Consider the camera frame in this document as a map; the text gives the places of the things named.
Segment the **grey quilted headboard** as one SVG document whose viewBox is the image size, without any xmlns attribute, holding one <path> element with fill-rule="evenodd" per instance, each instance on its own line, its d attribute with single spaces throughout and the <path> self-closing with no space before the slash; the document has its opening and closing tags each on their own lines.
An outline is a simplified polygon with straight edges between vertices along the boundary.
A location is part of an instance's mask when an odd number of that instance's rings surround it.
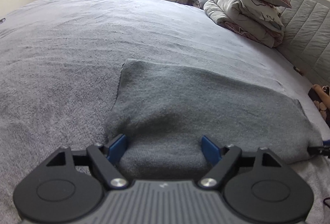
<svg viewBox="0 0 330 224">
<path fill-rule="evenodd" d="M 329 85 L 329 1 L 289 1 L 280 9 L 285 32 L 277 50 L 311 83 Z"/>
</svg>

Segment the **grey knitted cat sweater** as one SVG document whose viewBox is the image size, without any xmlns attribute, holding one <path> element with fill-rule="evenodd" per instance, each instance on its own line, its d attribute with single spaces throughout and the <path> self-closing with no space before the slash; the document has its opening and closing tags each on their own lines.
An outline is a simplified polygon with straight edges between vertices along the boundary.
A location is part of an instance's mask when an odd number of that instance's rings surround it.
<svg viewBox="0 0 330 224">
<path fill-rule="evenodd" d="M 247 152 L 267 147 L 288 164 L 322 144 L 297 99 L 205 69 L 131 59 L 105 131 L 128 138 L 119 169 L 143 179 L 199 179 L 209 169 L 203 136 Z"/>
</svg>

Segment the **brown yellow small cloth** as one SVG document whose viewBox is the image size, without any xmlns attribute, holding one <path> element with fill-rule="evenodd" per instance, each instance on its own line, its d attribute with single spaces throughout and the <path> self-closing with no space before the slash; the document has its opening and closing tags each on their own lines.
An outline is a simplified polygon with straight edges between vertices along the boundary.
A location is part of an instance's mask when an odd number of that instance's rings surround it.
<svg viewBox="0 0 330 224">
<path fill-rule="evenodd" d="M 300 69 L 298 69 L 297 67 L 293 66 L 293 69 L 294 69 L 297 73 L 299 73 L 301 76 L 304 75 L 304 73 L 303 73 Z"/>
</svg>

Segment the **folded white floral quilt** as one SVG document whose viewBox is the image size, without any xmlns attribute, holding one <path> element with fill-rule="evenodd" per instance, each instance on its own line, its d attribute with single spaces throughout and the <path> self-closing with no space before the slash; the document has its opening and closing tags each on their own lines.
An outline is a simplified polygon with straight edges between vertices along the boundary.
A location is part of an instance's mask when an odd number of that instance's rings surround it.
<svg viewBox="0 0 330 224">
<path fill-rule="evenodd" d="M 279 11 L 261 0 L 208 0 L 203 9 L 217 25 L 269 48 L 283 42 Z"/>
</svg>

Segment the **light grey bed sheet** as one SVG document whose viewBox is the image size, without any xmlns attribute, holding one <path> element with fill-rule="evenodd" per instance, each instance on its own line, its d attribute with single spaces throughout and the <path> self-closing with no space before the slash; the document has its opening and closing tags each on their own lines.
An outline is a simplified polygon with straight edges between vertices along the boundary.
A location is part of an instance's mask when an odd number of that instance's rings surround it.
<svg viewBox="0 0 330 224">
<path fill-rule="evenodd" d="M 276 50 L 164 0 L 38 0 L 1 24 L 1 223 L 16 184 L 63 145 L 104 139 L 127 59 L 208 69 L 297 98 L 323 139 L 310 83 Z"/>
</svg>

